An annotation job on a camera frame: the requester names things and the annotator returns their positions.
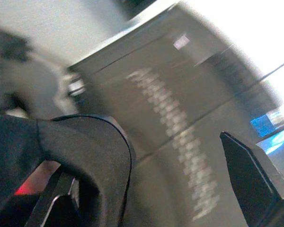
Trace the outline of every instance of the black fabric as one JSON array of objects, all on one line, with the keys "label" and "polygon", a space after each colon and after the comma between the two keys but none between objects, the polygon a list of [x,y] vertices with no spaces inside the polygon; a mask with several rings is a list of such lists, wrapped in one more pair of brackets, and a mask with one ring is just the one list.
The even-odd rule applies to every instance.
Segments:
[{"label": "black fabric", "polygon": [[98,190],[98,209],[88,226],[118,226],[132,156],[116,126],[92,116],[56,122],[0,116],[0,210],[45,159],[61,163]]}]

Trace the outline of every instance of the white wall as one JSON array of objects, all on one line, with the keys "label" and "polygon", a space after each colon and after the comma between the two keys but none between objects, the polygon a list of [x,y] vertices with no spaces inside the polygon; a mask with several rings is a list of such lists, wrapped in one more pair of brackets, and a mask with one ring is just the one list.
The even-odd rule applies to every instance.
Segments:
[{"label": "white wall", "polygon": [[113,0],[0,0],[1,28],[29,37],[69,64],[125,25]]}]

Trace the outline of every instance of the black cloth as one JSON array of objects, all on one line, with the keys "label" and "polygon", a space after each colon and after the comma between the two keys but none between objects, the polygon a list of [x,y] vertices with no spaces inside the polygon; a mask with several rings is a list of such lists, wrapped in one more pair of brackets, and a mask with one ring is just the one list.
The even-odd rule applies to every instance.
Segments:
[{"label": "black cloth", "polygon": [[122,129],[99,116],[55,121],[0,116],[0,211],[43,160],[54,160],[98,191],[88,226],[118,226],[133,150]]}]

